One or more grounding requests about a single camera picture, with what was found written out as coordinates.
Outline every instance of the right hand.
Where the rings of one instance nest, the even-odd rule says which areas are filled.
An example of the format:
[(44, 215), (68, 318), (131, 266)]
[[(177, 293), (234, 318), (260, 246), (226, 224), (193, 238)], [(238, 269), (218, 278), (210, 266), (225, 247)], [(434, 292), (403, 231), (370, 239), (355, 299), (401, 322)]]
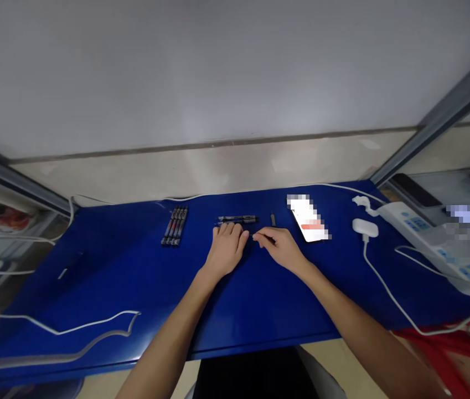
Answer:
[(253, 241), (257, 241), (261, 248), (266, 248), (278, 264), (295, 274), (310, 265), (288, 229), (263, 227), (253, 235)]

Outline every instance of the white charger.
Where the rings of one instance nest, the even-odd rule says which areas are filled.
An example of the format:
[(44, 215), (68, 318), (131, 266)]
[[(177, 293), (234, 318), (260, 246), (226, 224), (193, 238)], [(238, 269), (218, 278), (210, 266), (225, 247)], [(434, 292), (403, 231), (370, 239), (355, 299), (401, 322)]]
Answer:
[(375, 238), (379, 235), (379, 227), (362, 219), (353, 219), (353, 230), (362, 234), (363, 241), (369, 241), (369, 237)]

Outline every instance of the phone screen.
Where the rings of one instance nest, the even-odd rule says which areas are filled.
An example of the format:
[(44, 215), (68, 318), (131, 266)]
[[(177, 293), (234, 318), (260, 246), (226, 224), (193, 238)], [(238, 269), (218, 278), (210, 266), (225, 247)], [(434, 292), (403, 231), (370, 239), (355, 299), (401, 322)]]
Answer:
[(286, 203), (306, 242), (331, 239), (324, 220), (318, 214), (318, 210), (308, 194), (289, 194), (286, 197)]

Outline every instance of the metal pole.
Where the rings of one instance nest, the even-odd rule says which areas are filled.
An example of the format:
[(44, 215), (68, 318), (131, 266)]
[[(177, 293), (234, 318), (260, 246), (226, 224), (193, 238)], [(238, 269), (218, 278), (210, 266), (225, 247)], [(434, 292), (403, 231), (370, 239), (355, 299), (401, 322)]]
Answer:
[(70, 216), (69, 202), (55, 192), (41, 186), (0, 162), (0, 185), (41, 206)]
[(378, 187), (470, 113), (470, 72), (423, 118), (417, 133), (371, 177)]

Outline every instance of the blue table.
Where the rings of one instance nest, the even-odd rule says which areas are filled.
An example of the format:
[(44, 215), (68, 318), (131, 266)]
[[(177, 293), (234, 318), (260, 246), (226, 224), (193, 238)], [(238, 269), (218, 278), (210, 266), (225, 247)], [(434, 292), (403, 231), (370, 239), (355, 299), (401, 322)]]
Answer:
[[(343, 185), (385, 199), (370, 181)], [(314, 199), (332, 240), (306, 244), (286, 207), (287, 194), (307, 193)], [(367, 215), (352, 202), (355, 193), (309, 186), (205, 196), (189, 206), (179, 248), (160, 245), (172, 201), (142, 202), (83, 208), (39, 269), (30, 276), (8, 314), (28, 314), (58, 330), (139, 310), (130, 337), (112, 336), (69, 364), (0, 370), (0, 387), (77, 378), (129, 369), (175, 308), (205, 261), (214, 218), (256, 214), (270, 224), (290, 229), (302, 252), (339, 289), (387, 329), (410, 324), (395, 307), (362, 257), (361, 236), (351, 228), (354, 218), (379, 226), (368, 246), (368, 257), (418, 325), (452, 322), (470, 315), (470, 297), (445, 278), (422, 269), (395, 253), (407, 241), (382, 218)], [(427, 260), (418, 255), (424, 263)], [(58, 280), (63, 269), (69, 270)], [(102, 325), (54, 336), (25, 320), (0, 320), (0, 358), (77, 352), (109, 330), (126, 330), (132, 315)], [(309, 289), (248, 241), (235, 271), (211, 296), (198, 324), (189, 359), (238, 354), (274, 347), (338, 338), (325, 310)]]

